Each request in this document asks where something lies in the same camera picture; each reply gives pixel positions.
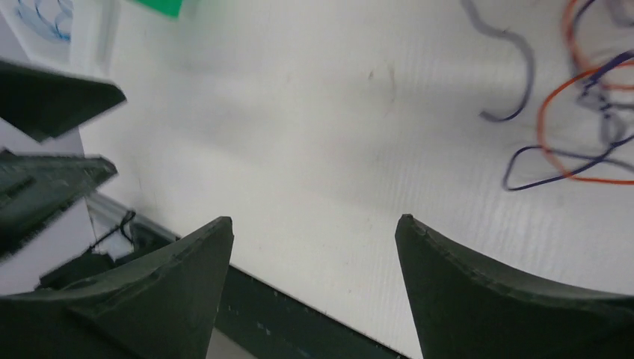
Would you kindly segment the clear plastic bin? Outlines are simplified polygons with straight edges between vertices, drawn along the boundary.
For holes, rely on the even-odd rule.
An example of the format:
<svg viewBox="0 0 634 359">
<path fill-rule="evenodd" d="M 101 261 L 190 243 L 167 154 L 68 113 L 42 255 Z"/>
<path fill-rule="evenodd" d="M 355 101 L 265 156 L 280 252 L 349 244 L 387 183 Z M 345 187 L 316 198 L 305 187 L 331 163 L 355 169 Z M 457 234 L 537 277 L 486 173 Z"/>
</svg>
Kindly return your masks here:
<svg viewBox="0 0 634 359">
<path fill-rule="evenodd" d="M 105 79 L 119 1 L 2 1 L 1 21 L 28 59 L 54 70 Z"/>
</svg>

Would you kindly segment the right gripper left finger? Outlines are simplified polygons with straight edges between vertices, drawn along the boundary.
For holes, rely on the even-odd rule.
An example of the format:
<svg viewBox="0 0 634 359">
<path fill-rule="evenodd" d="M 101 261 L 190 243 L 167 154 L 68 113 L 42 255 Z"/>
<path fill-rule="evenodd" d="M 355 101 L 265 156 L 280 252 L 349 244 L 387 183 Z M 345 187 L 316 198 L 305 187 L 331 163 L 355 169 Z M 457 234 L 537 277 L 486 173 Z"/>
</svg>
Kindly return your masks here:
<svg viewBox="0 0 634 359">
<path fill-rule="evenodd" d="M 1 298 L 3 358 L 204 358 L 227 276 L 220 217 L 152 253 L 63 289 Z"/>
</svg>

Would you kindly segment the green plastic bin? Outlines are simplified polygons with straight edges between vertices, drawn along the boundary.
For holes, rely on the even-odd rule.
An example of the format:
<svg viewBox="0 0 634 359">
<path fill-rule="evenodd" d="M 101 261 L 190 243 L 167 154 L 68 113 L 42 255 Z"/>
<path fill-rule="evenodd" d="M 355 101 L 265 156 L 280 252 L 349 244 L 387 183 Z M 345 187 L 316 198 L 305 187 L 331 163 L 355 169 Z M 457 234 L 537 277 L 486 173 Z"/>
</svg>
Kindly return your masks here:
<svg viewBox="0 0 634 359">
<path fill-rule="evenodd" d="M 163 16 L 176 19 L 181 11 L 183 0 L 134 0 L 134 3 Z"/>
</svg>

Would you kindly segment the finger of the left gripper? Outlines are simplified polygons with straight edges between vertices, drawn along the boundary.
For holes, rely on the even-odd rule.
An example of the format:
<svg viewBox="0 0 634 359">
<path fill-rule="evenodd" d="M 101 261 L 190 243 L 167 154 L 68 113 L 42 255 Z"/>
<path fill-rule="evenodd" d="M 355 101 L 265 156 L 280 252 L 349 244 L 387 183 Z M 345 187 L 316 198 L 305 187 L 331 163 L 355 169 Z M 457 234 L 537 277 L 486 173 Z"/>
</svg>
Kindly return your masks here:
<svg viewBox="0 0 634 359">
<path fill-rule="evenodd" d="M 38 142 L 58 138 L 125 101 L 110 82 L 1 61 L 1 119 Z"/>
<path fill-rule="evenodd" d="M 21 251 L 75 203 L 117 175 L 101 156 L 1 151 L 1 257 Z"/>
</svg>

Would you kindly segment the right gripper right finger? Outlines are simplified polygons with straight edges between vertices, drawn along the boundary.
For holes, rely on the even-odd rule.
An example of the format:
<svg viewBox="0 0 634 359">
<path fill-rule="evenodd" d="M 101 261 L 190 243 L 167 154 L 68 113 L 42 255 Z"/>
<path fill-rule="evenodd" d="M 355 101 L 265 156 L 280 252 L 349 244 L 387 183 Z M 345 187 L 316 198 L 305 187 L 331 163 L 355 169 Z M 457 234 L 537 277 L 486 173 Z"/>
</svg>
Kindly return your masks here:
<svg viewBox="0 0 634 359">
<path fill-rule="evenodd" d="M 425 358 L 631 358 L 633 297 L 548 280 L 403 215 L 395 241 Z"/>
</svg>

